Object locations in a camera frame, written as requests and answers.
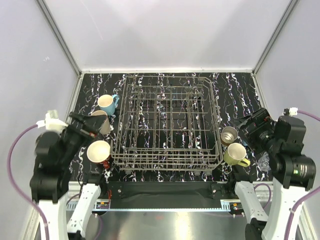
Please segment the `beige paper cup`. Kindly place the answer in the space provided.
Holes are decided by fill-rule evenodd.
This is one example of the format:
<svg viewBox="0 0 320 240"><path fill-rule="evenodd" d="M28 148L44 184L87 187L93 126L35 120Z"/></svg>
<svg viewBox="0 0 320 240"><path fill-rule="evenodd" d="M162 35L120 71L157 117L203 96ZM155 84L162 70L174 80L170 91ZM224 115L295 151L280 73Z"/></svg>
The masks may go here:
<svg viewBox="0 0 320 240"><path fill-rule="evenodd" d="M111 126L109 122L108 114L103 110L94 111L91 116L98 116L97 126L99 127L99 132L102 135L107 135L111 132Z"/></svg>

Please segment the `light blue mug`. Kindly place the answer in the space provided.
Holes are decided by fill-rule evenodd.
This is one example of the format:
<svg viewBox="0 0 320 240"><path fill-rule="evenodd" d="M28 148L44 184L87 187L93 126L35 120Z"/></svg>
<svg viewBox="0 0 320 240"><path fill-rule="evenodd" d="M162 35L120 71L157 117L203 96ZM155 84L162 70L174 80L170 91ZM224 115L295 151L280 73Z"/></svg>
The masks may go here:
<svg viewBox="0 0 320 240"><path fill-rule="evenodd" d="M116 107L118 106L118 101L120 97L117 94L114 95L102 95L98 98L97 104L102 111L107 113L108 116L111 116L115 113Z"/></svg>

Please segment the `yellow-green mug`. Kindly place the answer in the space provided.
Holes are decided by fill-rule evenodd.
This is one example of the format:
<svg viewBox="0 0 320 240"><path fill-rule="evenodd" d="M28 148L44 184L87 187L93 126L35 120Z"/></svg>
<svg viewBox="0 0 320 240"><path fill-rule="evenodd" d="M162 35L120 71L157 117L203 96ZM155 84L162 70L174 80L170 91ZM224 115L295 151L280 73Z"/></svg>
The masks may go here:
<svg viewBox="0 0 320 240"><path fill-rule="evenodd" d="M247 151L246 148L240 143L231 143L224 155L223 160L230 166L239 165L241 167L248 167L251 162L246 158Z"/></svg>

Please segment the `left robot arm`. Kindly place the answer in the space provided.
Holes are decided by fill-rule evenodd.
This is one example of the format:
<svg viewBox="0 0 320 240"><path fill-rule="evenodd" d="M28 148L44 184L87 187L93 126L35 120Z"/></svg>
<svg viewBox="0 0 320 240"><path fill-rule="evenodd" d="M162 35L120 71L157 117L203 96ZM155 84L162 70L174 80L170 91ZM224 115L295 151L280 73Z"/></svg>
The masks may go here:
<svg viewBox="0 0 320 240"><path fill-rule="evenodd" d="M59 119L56 110L49 110L39 127L46 131L36 140L35 165L29 182L32 202L42 217L43 240L84 240L97 199L107 195L108 187L100 172L90 172L70 219L66 217L71 161L82 147L93 143L106 121L105 115L69 114L82 126L76 128Z"/></svg>

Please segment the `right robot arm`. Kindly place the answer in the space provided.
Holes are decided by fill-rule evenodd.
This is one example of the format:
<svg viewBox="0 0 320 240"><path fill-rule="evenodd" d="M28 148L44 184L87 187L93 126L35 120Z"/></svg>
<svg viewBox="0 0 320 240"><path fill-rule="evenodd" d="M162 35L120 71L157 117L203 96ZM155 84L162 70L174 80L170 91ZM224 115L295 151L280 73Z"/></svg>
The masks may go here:
<svg viewBox="0 0 320 240"><path fill-rule="evenodd" d="M233 199L240 199L247 224L247 240L294 240L300 214L306 200L319 193L313 188L316 164L302 153L307 131L302 113L296 107L286 108L273 120L265 108L234 120L240 138L256 154L266 152L272 172L272 201L264 211L250 181L236 177L226 186Z"/></svg>

